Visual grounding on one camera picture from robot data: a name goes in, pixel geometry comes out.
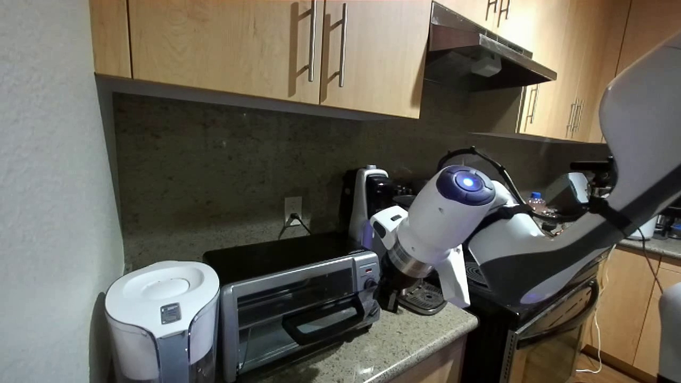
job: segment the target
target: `dark backsplash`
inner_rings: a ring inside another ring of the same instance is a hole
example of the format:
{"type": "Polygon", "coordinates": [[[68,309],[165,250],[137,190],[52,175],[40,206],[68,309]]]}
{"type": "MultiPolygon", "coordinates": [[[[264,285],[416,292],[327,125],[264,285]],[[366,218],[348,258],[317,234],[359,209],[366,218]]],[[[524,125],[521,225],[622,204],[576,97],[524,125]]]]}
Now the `dark backsplash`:
{"type": "Polygon", "coordinates": [[[455,95],[427,85],[424,100],[419,122],[351,122],[115,97],[127,269],[275,241],[285,197],[303,197],[314,232],[339,231],[340,176],[365,164],[394,180],[426,180],[444,151],[477,145],[521,188],[541,188],[547,167],[556,169],[543,144],[468,134],[513,132],[519,89],[455,95]]]}

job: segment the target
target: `range hood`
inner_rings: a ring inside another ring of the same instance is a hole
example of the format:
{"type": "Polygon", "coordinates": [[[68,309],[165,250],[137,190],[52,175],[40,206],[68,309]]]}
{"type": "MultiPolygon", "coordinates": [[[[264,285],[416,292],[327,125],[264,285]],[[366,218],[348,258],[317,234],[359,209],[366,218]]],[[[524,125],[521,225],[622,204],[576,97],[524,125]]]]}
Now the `range hood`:
{"type": "Polygon", "coordinates": [[[426,82],[467,89],[524,88],[558,74],[532,54],[434,3],[426,82]]]}

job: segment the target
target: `countertop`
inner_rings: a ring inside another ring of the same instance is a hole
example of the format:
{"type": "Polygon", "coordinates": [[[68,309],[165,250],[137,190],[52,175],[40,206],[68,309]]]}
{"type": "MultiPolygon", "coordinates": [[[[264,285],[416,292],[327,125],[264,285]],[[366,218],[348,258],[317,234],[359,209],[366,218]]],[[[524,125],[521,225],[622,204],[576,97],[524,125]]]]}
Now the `countertop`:
{"type": "MultiPolygon", "coordinates": [[[[643,250],[643,241],[638,241],[638,239],[626,239],[619,246],[632,248],[632,250],[643,250]]],[[[666,256],[666,258],[680,258],[681,259],[681,241],[675,241],[675,239],[657,239],[657,237],[653,237],[653,239],[645,241],[645,250],[653,252],[653,253],[659,253],[659,256],[666,256]]]]}
{"type": "Polygon", "coordinates": [[[383,312],[366,335],[264,381],[390,381],[475,328],[477,318],[450,305],[432,318],[383,312]]]}

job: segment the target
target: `electrical outlet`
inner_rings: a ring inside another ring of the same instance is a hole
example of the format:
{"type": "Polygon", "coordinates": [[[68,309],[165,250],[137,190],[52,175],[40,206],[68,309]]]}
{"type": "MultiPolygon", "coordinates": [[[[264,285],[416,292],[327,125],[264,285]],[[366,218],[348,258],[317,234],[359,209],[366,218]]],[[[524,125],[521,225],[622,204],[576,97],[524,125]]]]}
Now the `electrical outlet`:
{"type": "Polygon", "coordinates": [[[287,224],[291,216],[303,219],[303,197],[283,198],[283,224],[287,224]]]}

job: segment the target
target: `white robot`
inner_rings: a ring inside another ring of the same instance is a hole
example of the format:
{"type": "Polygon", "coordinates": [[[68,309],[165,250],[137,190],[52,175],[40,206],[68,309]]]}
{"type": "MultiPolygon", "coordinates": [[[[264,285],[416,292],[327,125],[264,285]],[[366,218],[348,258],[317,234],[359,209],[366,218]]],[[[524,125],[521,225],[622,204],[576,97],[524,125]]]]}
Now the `white robot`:
{"type": "MultiPolygon", "coordinates": [[[[450,167],[417,195],[408,214],[373,218],[390,250],[378,294],[396,305],[396,290],[437,271],[442,297],[467,306],[461,244],[505,300],[532,305],[560,292],[586,264],[632,234],[681,197],[681,36],[666,40],[606,89],[601,125],[617,167],[617,184],[560,237],[543,237],[525,214],[479,228],[490,214],[521,206],[509,190],[467,167],[450,167]]],[[[663,303],[659,378],[681,381],[681,285],[663,303]]]]}

